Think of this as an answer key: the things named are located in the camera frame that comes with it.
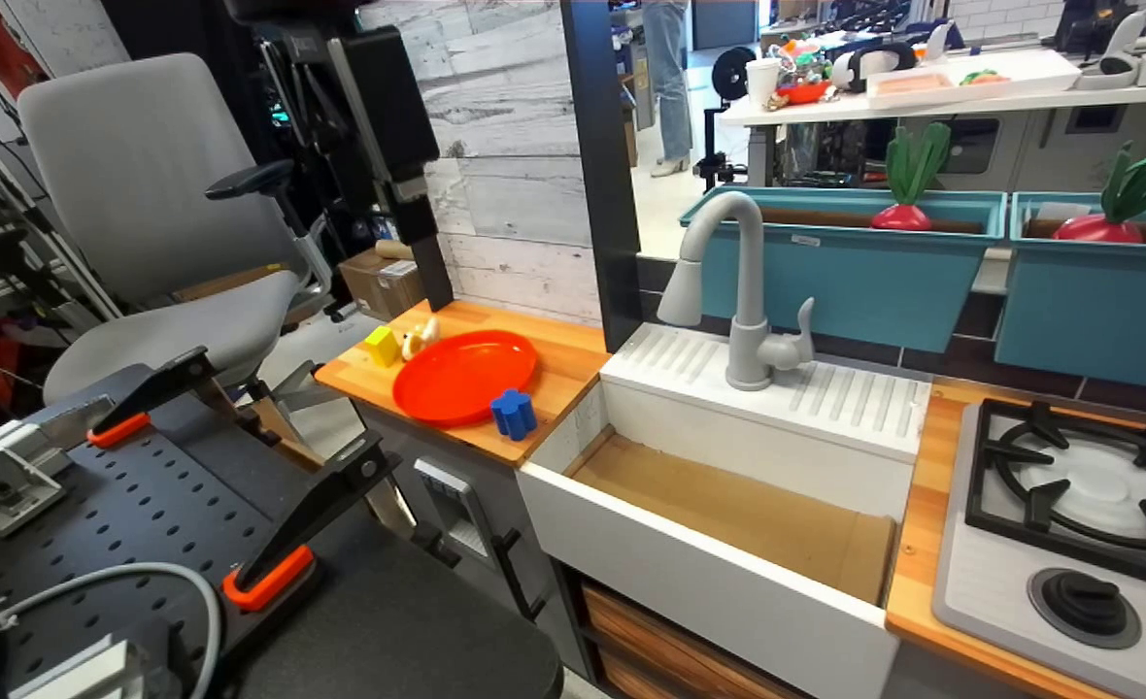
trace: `gray chair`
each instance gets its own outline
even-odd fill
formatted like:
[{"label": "gray chair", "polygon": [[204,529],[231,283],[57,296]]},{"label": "gray chair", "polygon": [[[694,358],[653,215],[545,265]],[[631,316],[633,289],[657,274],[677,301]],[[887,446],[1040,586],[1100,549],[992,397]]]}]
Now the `gray chair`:
[{"label": "gray chair", "polygon": [[[62,238],[132,312],[83,334],[49,370],[57,401],[123,365],[162,365],[206,347],[216,386],[258,371],[306,289],[306,257],[272,199],[210,202],[258,166],[210,68],[194,56],[117,63],[20,96],[30,154]],[[275,267],[179,301],[179,289]]]}]

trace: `small blue object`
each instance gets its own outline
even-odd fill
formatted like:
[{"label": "small blue object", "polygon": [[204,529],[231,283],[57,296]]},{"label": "small blue object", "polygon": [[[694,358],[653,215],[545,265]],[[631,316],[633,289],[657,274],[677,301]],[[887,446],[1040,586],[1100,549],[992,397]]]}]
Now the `small blue object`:
[{"label": "small blue object", "polygon": [[508,387],[494,401],[494,423],[503,436],[508,436],[514,441],[530,439],[536,431],[536,410],[531,410],[531,397]]}]

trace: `wooden countertop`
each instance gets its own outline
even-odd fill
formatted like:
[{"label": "wooden countertop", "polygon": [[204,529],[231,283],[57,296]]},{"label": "wooden countertop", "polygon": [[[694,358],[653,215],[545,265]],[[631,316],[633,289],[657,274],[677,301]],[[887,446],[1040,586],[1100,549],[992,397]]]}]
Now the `wooden countertop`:
[{"label": "wooden countertop", "polygon": [[968,379],[931,386],[920,453],[912,470],[909,511],[904,511],[894,569],[891,569],[887,626],[891,634],[912,646],[949,651],[965,664],[977,664],[1036,694],[1075,694],[1075,699],[1106,694],[1091,683],[1081,683],[1044,664],[1013,655],[973,634],[949,629],[943,620],[931,619],[931,586],[938,586],[938,562],[943,544],[955,446],[958,446],[958,415],[968,404],[978,404],[984,397],[1008,397],[1008,391],[988,386],[968,386]]},{"label": "wooden countertop", "polygon": [[[433,308],[421,301],[391,320],[387,325],[398,334],[426,323]],[[536,408],[536,431],[523,441],[504,439],[494,423],[473,427],[452,427],[442,431],[455,441],[472,441],[485,453],[494,453],[504,466],[523,466],[523,459],[539,446],[539,439],[554,427],[561,415],[598,379],[598,370],[605,365],[605,339],[598,325],[574,325],[536,316],[518,316],[503,308],[482,301],[452,301],[441,312],[441,339],[472,334],[472,331],[514,331],[523,334],[539,355],[539,377],[530,387]],[[373,404],[382,410],[391,410],[409,418],[391,404],[391,379],[404,365],[376,365],[367,349],[345,349],[332,365],[315,371],[317,386],[332,391],[341,391],[349,401]]]}]

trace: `plant pot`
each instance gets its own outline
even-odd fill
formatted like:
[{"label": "plant pot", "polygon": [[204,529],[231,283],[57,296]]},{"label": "plant pot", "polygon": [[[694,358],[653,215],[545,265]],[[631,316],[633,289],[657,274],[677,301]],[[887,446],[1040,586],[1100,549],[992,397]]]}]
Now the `plant pot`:
[{"label": "plant pot", "polygon": [[[1008,233],[1008,199],[978,189],[920,199],[938,224],[920,238],[887,238],[870,224],[894,202],[887,189],[720,185],[702,202],[723,189],[744,189],[762,204],[775,325],[794,325],[797,308],[815,296],[815,334],[926,355],[949,349],[984,252]],[[734,289],[738,224],[728,221],[702,257],[702,316],[732,320]]]},{"label": "plant pot", "polygon": [[1058,242],[1040,210],[1100,193],[1023,189],[1012,202],[1012,292],[996,358],[1008,365],[1146,386],[1146,215],[1133,246]]},{"label": "plant pot", "polygon": [[1118,242],[1137,246],[1144,228],[1133,221],[1111,221],[1106,215],[1069,217],[1054,242]]},{"label": "plant pot", "polygon": [[894,233],[920,233],[920,228],[931,228],[927,215],[912,202],[894,202],[887,210],[877,210],[870,217],[873,228],[894,228]]}]

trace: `gray faucet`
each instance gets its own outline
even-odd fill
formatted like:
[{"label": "gray faucet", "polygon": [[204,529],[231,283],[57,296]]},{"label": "gray faucet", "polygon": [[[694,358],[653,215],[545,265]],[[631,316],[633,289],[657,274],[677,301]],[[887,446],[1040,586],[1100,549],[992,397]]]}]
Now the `gray faucet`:
[{"label": "gray faucet", "polygon": [[738,189],[711,199],[687,224],[680,246],[677,274],[670,278],[657,320],[674,325],[699,325],[699,296],[702,296],[702,250],[711,233],[734,217],[738,221],[738,296],[732,320],[732,361],[728,386],[744,391],[762,391],[775,371],[794,371],[813,361],[813,296],[801,301],[797,325],[801,334],[769,334],[764,320],[764,233],[762,204]]}]

